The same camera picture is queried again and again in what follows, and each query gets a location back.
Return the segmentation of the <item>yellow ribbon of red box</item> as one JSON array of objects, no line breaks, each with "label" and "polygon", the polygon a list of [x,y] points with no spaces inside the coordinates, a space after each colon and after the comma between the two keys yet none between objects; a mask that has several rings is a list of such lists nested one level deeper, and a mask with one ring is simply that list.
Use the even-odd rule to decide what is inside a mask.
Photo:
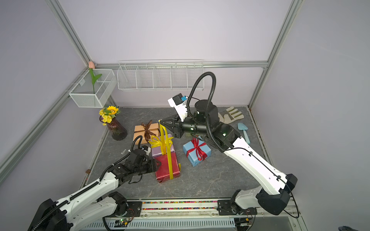
[{"label": "yellow ribbon of red box", "polygon": [[167,157],[168,157],[168,162],[169,162],[169,169],[170,169],[170,177],[172,178],[172,161],[171,161],[171,151],[170,148],[167,147]]}]

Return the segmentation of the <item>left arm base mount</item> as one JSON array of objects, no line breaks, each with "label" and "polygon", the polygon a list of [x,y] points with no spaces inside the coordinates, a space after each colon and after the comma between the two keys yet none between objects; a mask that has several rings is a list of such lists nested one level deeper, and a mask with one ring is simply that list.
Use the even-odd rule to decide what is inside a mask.
[{"label": "left arm base mount", "polygon": [[112,214],[116,217],[139,217],[142,211],[142,201],[128,201],[117,205]]}]

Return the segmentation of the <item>red gift box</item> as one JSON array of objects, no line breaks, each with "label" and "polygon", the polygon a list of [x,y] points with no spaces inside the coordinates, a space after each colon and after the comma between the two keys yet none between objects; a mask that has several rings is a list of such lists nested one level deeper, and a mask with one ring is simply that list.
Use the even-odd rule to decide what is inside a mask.
[{"label": "red gift box", "polygon": [[156,158],[161,163],[159,169],[155,172],[156,179],[159,183],[179,178],[181,176],[181,165],[178,163],[176,153],[171,153],[172,178],[170,177],[170,169],[167,155]]}]

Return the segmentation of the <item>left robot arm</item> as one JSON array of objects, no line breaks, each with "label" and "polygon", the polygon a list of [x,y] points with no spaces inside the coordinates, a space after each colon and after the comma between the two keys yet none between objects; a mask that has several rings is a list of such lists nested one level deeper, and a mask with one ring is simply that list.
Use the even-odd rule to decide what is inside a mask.
[{"label": "left robot arm", "polygon": [[143,148],[130,151],[109,165],[100,177],[77,192],[53,201],[48,199],[39,206],[30,231],[79,231],[99,218],[110,215],[134,216],[127,199],[116,191],[133,176],[156,172],[158,160],[147,155]]}]

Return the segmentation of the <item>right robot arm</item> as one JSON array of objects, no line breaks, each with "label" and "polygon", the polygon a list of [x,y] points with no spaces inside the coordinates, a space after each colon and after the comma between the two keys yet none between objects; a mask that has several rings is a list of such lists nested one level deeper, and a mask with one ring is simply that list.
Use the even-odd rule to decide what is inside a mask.
[{"label": "right robot arm", "polygon": [[254,189],[235,191],[229,206],[219,207],[220,213],[241,214],[257,207],[277,216],[286,210],[297,184],[293,174],[284,174],[256,153],[236,129],[224,123],[217,107],[207,100],[196,102],[193,114],[187,107],[186,96],[176,95],[168,103],[176,114],[161,120],[160,124],[169,129],[174,137],[191,134],[197,141],[203,141],[232,158],[260,184]]}]

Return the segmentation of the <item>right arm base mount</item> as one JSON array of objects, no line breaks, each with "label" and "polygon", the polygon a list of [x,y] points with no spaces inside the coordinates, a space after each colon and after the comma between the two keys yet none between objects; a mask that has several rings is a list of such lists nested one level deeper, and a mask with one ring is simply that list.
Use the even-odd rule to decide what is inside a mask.
[{"label": "right arm base mount", "polygon": [[231,216],[231,215],[256,215],[256,208],[242,209],[235,202],[231,200],[218,200],[216,207],[219,215]]}]

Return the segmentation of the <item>blue gift box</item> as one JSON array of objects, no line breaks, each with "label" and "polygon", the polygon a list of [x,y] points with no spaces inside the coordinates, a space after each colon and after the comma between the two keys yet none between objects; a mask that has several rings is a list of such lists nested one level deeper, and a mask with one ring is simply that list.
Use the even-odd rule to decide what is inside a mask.
[{"label": "blue gift box", "polygon": [[203,141],[193,138],[183,145],[183,152],[193,167],[211,156],[210,147]]}]

